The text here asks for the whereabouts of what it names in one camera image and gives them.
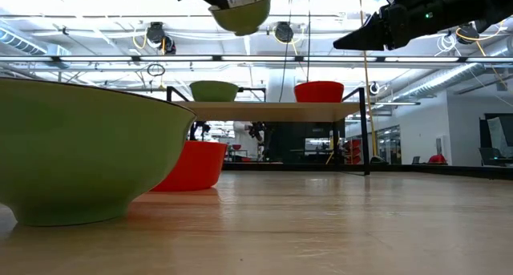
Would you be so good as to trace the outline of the silver ceiling air duct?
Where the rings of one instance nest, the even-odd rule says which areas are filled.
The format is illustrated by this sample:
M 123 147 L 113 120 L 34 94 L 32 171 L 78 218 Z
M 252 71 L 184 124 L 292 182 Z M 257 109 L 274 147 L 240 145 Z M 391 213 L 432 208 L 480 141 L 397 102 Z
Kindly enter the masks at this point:
M 403 101 L 409 97 L 433 95 L 450 86 L 461 83 L 475 76 L 484 74 L 491 67 L 486 68 L 482 63 L 467 63 L 451 69 L 436 71 L 402 89 L 392 96 L 392 101 Z
M 47 50 L 0 26 L 0 42 L 29 55 L 46 55 Z

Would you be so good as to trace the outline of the red plastic mini bowl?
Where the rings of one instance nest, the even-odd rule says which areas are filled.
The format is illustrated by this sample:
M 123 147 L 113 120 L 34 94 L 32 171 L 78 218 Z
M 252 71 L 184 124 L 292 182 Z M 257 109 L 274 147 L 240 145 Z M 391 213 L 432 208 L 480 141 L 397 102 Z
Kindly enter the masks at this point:
M 227 144 L 188 140 L 176 166 L 152 192 L 186 192 L 208 189 L 220 178 Z
M 343 83 L 339 83 L 336 81 L 325 81 L 325 80 L 318 80 L 318 81 L 308 81 L 308 82 L 302 82 L 298 83 L 296 87 L 299 87 L 300 85 L 310 85 L 310 84 L 321 84 L 321 85 L 340 85 L 344 86 Z
M 340 103 L 343 92 L 340 83 L 304 83 L 294 88 L 296 101 L 300 103 Z

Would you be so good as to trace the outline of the green bowl floral inside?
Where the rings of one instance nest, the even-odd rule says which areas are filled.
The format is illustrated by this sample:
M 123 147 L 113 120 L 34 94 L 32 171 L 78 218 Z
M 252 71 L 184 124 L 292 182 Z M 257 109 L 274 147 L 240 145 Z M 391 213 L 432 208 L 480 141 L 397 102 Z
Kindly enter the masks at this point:
M 245 36 L 259 30 L 270 9 L 271 0 L 228 0 L 228 9 L 210 6 L 208 11 L 223 30 Z
M 240 89 L 233 83 L 208 80 L 196 81 L 189 87 L 196 102 L 232 102 Z
M 32 226 L 122 216 L 173 169 L 195 119 L 143 95 L 0 78 L 0 204 Z

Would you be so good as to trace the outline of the black aluminium extrusion frame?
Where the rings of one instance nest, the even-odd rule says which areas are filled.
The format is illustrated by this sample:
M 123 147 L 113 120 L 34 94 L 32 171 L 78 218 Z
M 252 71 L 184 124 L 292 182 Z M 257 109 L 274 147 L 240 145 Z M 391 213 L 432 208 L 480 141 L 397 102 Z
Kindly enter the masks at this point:
M 223 171 L 270 171 L 270 172 L 420 172 L 444 176 L 467 176 L 489 180 L 513 181 L 513 168 L 459 167 L 433 164 L 415 165 L 346 165 L 346 164 L 264 164 L 224 163 Z

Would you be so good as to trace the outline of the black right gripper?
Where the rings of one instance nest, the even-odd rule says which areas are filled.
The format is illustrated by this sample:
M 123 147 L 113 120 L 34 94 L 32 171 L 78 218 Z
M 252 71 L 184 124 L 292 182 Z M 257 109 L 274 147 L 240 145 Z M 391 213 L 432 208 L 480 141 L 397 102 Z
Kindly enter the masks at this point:
M 455 0 L 411 0 L 382 6 L 359 29 L 335 40 L 338 50 L 384 51 L 404 47 L 413 38 L 435 34 L 454 23 Z

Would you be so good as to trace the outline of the wooden shelf riser black legs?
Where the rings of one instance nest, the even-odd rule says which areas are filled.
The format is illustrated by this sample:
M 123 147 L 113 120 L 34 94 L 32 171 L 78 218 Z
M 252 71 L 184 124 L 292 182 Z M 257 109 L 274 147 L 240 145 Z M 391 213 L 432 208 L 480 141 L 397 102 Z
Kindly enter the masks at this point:
M 267 163 L 226 163 L 225 171 L 330 171 L 363 172 L 370 174 L 370 154 L 363 152 L 363 165 L 344 166 L 339 162 L 339 135 L 337 123 L 348 115 L 359 112 L 363 133 L 367 133 L 365 91 L 362 87 L 351 91 L 340 103 L 268 103 L 268 102 L 194 102 L 188 101 L 174 87 L 166 88 L 166 100 L 172 101 L 177 94 L 179 105 L 191 108 L 199 121 L 252 121 L 252 122 L 301 122 L 330 123 L 333 133 L 333 164 L 324 168 L 319 164 L 267 164 Z

